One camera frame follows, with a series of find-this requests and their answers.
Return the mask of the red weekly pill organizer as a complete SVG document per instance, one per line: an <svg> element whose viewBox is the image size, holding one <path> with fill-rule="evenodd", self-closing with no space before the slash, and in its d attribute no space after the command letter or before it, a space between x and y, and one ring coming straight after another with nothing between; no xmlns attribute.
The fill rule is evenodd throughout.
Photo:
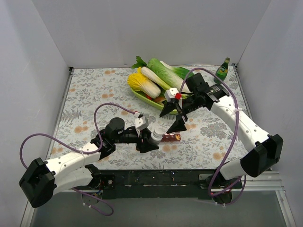
<svg viewBox="0 0 303 227"><path fill-rule="evenodd" d="M176 135L180 135L180 134L179 133L164 134L162 136L161 142L179 142L178 140L176 140Z"/></svg>

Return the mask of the white pill bottle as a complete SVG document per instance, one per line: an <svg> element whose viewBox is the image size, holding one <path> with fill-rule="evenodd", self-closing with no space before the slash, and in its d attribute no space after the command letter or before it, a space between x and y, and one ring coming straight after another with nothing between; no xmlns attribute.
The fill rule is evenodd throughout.
<svg viewBox="0 0 303 227"><path fill-rule="evenodd" d="M151 133L151 139L153 143L156 145L159 145L159 143L162 140L162 137L163 137L163 132L159 128L154 129L153 132Z"/></svg>

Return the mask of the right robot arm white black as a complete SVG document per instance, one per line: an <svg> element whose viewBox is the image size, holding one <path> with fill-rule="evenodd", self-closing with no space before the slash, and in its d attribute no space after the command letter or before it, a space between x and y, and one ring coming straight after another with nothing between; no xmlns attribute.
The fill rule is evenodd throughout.
<svg viewBox="0 0 303 227"><path fill-rule="evenodd" d="M177 110L175 122L167 133L186 131L187 114L205 107L221 118L243 143L247 154L240 159L223 164L214 176L215 184L227 187L233 178L242 175L257 177L280 160L283 139L270 135L255 124L236 104L232 93L221 84L209 86L202 75L197 73L186 80L190 97L181 99L182 94L176 88L165 92L166 104L160 116Z"/></svg>

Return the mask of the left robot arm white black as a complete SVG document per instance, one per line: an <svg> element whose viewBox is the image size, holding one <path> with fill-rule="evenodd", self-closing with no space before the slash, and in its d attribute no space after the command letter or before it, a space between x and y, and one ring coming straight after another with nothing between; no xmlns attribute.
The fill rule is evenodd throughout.
<svg viewBox="0 0 303 227"><path fill-rule="evenodd" d="M146 153L159 149L163 132L150 131L145 117L135 119L135 125L125 128L123 119L110 120L105 129L77 152L43 161L37 158L27 167L19 186L33 208L46 204L53 195L78 186L96 189L105 182L94 162L108 157L116 144L135 144L136 150Z"/></svg>

